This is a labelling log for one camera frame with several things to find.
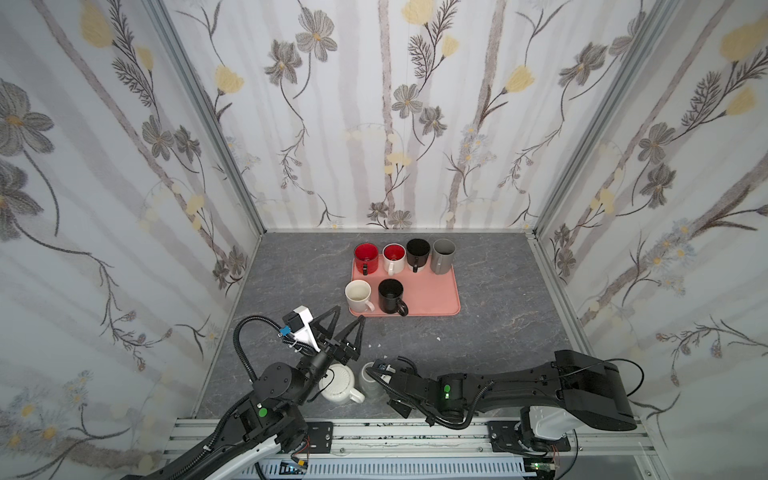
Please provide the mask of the small grey mug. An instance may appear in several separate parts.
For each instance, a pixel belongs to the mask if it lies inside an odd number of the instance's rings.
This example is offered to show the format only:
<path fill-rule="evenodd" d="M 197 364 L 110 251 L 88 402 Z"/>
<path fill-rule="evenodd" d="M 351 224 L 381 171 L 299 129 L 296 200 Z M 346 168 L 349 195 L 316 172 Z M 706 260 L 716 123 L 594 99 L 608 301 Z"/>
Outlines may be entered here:
<path fill-rule="evenodd" d="M 367 399 L 373 400 L 385 394 L 381 385 L 368 373 L 368 369 L 374 366 L 373 361 L 365 363 L 360 370 L 358 383 Z"/>

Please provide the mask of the pale pink mug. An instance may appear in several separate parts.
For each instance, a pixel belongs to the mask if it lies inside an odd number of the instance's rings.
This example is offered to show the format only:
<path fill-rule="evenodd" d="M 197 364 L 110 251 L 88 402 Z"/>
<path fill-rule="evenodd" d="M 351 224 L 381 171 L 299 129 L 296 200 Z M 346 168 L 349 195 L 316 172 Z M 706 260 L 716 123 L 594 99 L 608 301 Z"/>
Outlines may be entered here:
<path fill-rule="evenodd" d="M 352 280 L 344 290 L 349 310 L 352 313 L 367 314 L 375 310 L 371 301 L 372 288 L 365 280 Z"/>

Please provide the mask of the black mug grey rim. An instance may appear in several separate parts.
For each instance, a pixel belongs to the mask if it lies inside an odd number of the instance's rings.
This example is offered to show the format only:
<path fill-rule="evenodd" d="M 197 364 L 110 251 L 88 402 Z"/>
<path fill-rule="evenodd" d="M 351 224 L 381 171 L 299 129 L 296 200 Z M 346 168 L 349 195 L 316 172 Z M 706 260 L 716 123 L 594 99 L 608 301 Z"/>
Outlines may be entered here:
<path fill-rule="evenodd" d="M 384 314 L 407 316 L 409 308 L 403 299 L 404 286 L 396 279 L 385 279 L 378 286 L 379 308 Z"/>

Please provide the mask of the red mug black handle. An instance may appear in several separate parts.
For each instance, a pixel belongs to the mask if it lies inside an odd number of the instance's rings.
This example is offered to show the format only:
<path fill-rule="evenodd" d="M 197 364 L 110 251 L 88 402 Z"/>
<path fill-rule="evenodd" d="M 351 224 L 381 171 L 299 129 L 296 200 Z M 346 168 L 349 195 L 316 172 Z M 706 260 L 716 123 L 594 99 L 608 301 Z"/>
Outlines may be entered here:
<path fill-rule="evenodd" d="M 373 243 L 363 243 L 354 250 L 356 270 L 363 276 L 372 275 L 379 267 L 379 249 Z"/>

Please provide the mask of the white mug red inside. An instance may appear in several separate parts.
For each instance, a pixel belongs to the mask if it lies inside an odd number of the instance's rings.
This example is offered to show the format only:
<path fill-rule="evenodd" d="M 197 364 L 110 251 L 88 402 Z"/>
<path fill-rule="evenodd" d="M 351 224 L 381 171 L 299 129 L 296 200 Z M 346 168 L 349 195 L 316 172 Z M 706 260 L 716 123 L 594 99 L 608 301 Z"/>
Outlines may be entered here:
<path fill-rule="evenodd" d="M 406 249 L 398 243 L 386 245 L 382 251 L 383 266 L 388 276 L 401 273 L 406 264 Z"/>

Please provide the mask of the pink plastic tray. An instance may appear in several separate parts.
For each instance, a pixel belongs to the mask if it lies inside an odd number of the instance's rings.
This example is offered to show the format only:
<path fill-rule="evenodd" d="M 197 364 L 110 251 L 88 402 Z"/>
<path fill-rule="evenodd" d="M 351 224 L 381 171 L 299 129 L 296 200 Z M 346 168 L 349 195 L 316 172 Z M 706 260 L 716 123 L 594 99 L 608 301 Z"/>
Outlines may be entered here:
<path fill-rule="evenodd" d="M 397 314 L 386 314 L 379 307 L 378 285 L 389 276 L 379 260 L 379 267 L 373 275 L 364 276 L 355 264 L 351 267 L 352 280 L 365 280 L 371 285 L 371 303 L 373 310 L 365 314 L 369 317 L 397 317 Z M 404 287 L 403 300 L 409 308 L 409 317 L 447 317 L 455 316 L 461 311 L 459 291 L 454 268 L 447 274 L 435 274 L 429 265 L 413 273 L 406 266 L 399 274 L 392 276 Z"/>

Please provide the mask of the black mug white base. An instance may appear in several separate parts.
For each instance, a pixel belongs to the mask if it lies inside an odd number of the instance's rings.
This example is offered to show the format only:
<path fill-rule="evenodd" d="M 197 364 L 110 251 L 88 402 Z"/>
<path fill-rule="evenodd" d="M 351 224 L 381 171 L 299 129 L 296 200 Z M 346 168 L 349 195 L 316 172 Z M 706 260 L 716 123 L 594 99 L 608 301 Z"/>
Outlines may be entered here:
<path fill-rule="evenodd" d="M 427 263 L 431 245 L 427 240 L 413 238 L 406 245 L 406 261 L 413 273 L 417 273 Z"/>

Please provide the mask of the tall grey mug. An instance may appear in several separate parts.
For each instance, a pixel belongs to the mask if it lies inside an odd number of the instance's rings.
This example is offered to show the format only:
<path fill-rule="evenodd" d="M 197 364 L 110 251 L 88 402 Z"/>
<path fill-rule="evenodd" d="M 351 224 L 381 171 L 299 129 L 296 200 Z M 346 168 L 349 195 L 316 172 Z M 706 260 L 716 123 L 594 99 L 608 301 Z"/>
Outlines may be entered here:
<path fill-rule="evenodd" d="M 453 267 L 456 245 L 449 239 L 438 239 L 432 245 L 430 268 L 435 275 L 445 275 Z"/>

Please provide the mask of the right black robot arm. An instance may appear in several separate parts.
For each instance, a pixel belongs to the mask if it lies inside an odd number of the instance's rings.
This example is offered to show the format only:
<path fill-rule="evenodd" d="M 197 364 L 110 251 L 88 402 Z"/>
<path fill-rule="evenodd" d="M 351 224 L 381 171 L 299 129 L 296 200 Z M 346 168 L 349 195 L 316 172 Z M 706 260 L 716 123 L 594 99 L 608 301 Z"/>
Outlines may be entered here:
<path fill-rule="evenodd" d="M 430 426 L 464 430 L 478 413 L 518 408 L 513 447 L 544 452 L 580 426 L 607 432 L 637 428 L 617 362 L 558 350 L 550 362 L 506 373 L 459 372 L 431 379 L 405 357 L 377 360 L 365 372 L 399 415 L 407 418 L 416 410 Z"/>

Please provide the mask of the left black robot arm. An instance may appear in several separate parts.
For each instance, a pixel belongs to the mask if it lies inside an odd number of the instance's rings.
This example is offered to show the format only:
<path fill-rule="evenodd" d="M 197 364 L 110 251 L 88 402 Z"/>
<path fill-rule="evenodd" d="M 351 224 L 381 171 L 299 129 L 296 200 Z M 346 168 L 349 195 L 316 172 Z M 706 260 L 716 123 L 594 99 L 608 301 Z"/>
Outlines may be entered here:
<path fill-rule="evenodd" d="M 263 315 L 249 315 L 235 326 L 233 345 L 251 383 L 251 390 L 237 400 L 219 419 L 213 432 L 176 460 L 147 474 L 147 479 L 212 479 L 231 466 L 243 469 L 247 454 L 260 445 L 291 451 L 299 447 L 308 434 L 308 425 L 300 407 L 311 392 L 319 387 L 332 364 L 357 360 L 362 350 L 366 317 L 358 316 L 340 332 L 335 328 L 341 310 L 335 306 L 311 320 L 308 332 L 318 345 L 298 338 L 289 325 L 279 326 Z M 240 335 L 253 322 L 268 325 L 281 341 L 301 354 L 296 366 L 276 362 L 257 375 L 251 365 Z"/>

